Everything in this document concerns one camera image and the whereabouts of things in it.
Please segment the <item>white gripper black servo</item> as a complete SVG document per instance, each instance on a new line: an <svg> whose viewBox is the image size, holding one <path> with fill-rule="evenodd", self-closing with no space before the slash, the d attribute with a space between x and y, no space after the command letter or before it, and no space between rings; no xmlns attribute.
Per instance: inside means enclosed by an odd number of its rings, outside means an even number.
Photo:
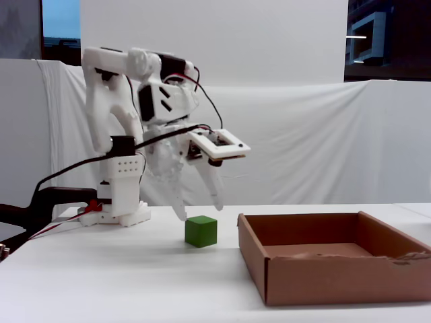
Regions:
<svg viewBox="0 0 431 323"><path fill-rule="evenodd" d="M164 185L169 205L181 221L187 220L180 182L183 159L191 145L189 133L199 127L189 122L189 117L198 107L193 86L184 79L167 83L159 79L143 82L137 90L139 112L143 126L143 143L147 167L153 176ZM206 185L213 206L224 208L223 183L218 169L208 162L196 165Z"/></svg>

